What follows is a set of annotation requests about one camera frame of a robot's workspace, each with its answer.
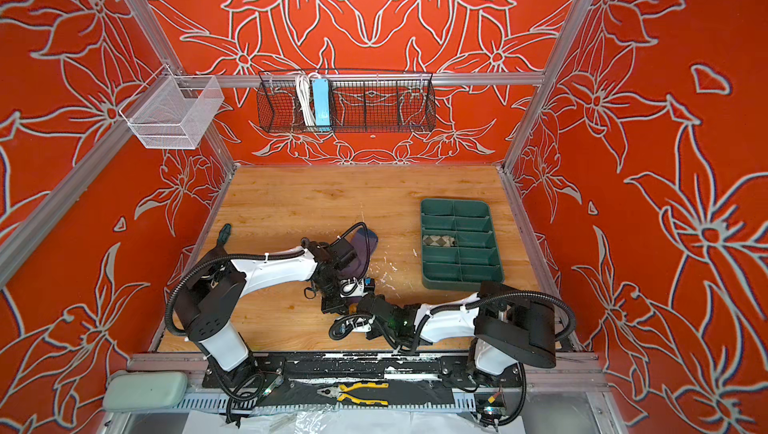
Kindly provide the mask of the purple yellow blue sock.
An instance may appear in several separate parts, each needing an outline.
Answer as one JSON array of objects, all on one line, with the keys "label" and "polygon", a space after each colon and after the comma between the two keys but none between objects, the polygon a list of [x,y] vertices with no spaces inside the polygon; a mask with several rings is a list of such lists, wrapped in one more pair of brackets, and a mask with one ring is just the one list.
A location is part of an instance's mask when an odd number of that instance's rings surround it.
[{"label": "purple yellow blue sock", "polygon": [[350,244],[355,250],[356,258],[345,268],[345,274],[353,279],[361,279],[367,275],[371,257],[378,245],[378,235],[365,227],[360,227],[353,234]]}]

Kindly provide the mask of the beige brown argyle sock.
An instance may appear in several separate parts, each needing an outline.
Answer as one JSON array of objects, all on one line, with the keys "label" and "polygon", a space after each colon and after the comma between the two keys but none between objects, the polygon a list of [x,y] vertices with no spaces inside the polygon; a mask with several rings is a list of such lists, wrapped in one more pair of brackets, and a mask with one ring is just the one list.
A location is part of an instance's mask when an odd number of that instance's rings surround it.
[{"label": "beige brown argyle sock", "polygon": [[447,234],[424,234],[422,243],[425,246],[432,247],[457,247],[458,241],[455,236]]}]

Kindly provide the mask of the green divided organizer tray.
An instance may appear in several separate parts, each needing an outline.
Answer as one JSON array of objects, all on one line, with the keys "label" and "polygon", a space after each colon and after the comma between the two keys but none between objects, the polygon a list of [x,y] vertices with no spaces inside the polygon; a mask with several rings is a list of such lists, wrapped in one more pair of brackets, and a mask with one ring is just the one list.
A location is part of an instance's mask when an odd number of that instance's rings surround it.
[{"label": "green divided organizer tray", "polygon": [[[491,210],[481,200],[426,198],[420,204],[422,284],[427,289],[474,292],[484,281],[505,280]],[[432,247],[424,234],[455,236],[457,247]]]}]

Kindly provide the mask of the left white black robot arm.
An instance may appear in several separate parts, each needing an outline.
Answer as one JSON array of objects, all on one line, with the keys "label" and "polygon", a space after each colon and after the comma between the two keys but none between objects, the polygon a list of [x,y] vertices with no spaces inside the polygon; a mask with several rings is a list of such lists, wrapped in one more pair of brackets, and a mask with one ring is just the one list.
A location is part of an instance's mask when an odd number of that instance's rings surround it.
[{"label": "left white black robot arm", "polygon": [[301,240],[289,250],[229,253],[231,226],[224,225],[216,245],[184,274],[170,291],[165,329],[193,342],[216,373],[251,370],[251,351],[232,324],[240,299],[280,284],[306,282],[306,291],[321,299],[324,314],[345,315],[371,292],[368,277],[378,235],[366,223],[353,224],[332,242]]}]

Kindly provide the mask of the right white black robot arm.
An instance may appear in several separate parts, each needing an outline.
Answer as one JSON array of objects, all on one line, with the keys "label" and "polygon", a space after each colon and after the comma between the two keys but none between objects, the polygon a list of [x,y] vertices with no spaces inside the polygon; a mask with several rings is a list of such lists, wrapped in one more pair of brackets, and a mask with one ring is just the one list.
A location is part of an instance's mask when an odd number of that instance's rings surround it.
[{"label": "right white black robot arm", "polygon": [[469,369],[498,377],[515,364],[555,367],[556,344],[576,326],[575,313],[556,296],[483,281],[479,291],[435,305],[398,306],[368,293],[353,313],[334,320],[329,337],[338,341],[357,332],[369,339],[382,337],[401,354],[445,339],[472,337]]}]

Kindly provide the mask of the light blue box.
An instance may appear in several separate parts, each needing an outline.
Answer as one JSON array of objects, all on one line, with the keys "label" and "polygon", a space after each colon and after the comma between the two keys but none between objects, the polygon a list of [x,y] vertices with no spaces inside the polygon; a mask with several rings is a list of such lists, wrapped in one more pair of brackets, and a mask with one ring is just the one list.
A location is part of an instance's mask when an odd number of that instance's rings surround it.
[{"label": "light blue box", "polygon": [[314,102],[315,125],[319,130],[331,129],[330,89],[328,80],[316,78],[312,80],[312,96]]}]

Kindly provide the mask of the pale green pad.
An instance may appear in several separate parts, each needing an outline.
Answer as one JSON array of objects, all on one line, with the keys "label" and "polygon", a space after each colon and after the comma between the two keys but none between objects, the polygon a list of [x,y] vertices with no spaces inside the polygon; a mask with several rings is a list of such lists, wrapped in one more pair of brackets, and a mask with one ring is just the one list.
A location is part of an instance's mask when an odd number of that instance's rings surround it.
[{"label": "pale green pad", "polygon": [[123,374],[112,379],[102,406],[107,412],[170,408],[184,397],[188,385],[183,372],[156,371]]}]

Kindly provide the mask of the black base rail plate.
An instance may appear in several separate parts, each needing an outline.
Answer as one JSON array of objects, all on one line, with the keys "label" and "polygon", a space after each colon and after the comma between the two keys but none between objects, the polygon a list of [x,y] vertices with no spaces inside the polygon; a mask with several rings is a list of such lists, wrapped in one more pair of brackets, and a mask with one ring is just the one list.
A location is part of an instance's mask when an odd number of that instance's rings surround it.
[{"label": "black base rail plate", "polygon": [[281,373],[288,380],[328,383],[343,379],[444,381],[464,389],[512,388],[521,385],[520,368],[500,375],[482,374],[466,350],[422,351],[414,355],[390,351],[275,351],[254,354],[264,373]]}]

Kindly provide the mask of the yellow handled pliers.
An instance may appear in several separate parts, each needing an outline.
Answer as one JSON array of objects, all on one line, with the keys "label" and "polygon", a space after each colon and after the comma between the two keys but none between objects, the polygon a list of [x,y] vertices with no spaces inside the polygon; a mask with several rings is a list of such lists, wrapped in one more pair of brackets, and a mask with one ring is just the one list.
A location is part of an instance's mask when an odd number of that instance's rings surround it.
[{"label": "yellow handled pliers", "polygon": [[389,384],[386,382],[357,382],[349,385],[339,384],[319,388],[316,393],[337,402],[349,401],[355,405],[388,407],[389,402],[385,399],[364,399],[356,396],[358,391],[385,390],[388,388]]}]

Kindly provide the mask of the green handled screwdriver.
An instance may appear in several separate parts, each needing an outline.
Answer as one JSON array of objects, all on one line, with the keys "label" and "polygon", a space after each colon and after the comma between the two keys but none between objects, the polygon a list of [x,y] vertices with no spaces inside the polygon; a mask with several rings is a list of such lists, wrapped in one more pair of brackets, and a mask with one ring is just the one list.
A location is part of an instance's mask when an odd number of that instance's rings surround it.
[{"label": "green handled screwdriver", "polygon": [[231,234],[232,234],[232,225],[230,223],[224,224],[224,226],[222,226],[222,228],[220,228],[218,232],[216,246],[217,247],[225,246]]}]

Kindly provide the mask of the white mesh wall basket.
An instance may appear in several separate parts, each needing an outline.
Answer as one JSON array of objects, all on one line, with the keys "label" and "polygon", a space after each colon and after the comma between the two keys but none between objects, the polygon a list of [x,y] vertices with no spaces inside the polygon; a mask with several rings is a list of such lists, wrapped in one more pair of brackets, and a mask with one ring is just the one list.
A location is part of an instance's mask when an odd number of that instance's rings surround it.
[{"label": "white mesh wall basket", "polygon": [[148,149],[195,149],[223,102],[215,76],[161,74],[119,114]]}]

